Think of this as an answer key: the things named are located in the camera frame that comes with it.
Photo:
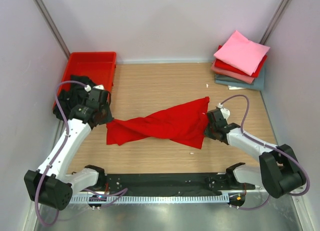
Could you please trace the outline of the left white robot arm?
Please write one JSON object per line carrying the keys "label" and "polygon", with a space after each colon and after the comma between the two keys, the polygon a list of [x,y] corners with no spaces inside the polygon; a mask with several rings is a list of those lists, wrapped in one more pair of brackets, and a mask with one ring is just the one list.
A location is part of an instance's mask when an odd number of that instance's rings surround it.
{"label": "left white robot arm", "polygon": [[36,171],[26,172],[24,183],[33,202],[62,211],[74,194],[86,188],[98,190],[105,185],[107,179],[101,167],[87,165],[72,175],[67,175],[67,171],[92,129],[113,120],[110,96],[102,85],[94,86],[84,103],[70,112],[67,126],[47,159]]}

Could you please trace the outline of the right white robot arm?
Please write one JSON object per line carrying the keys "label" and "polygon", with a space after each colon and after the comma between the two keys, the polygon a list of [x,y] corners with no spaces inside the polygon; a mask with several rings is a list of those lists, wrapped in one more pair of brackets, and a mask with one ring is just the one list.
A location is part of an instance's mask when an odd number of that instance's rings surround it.
{"label": "right white robot arm", "polygon": [[231,173],[238,183],[262,187],[273,198],[280,198],[307,183],[289,145],[275,146],[244,131],[236,123],[228,123],[230,111],[226,108],[217,107],[208,111],[206,116],[206,137],[241,149],[259,162],[259,167],[244,163],[233,165]]}

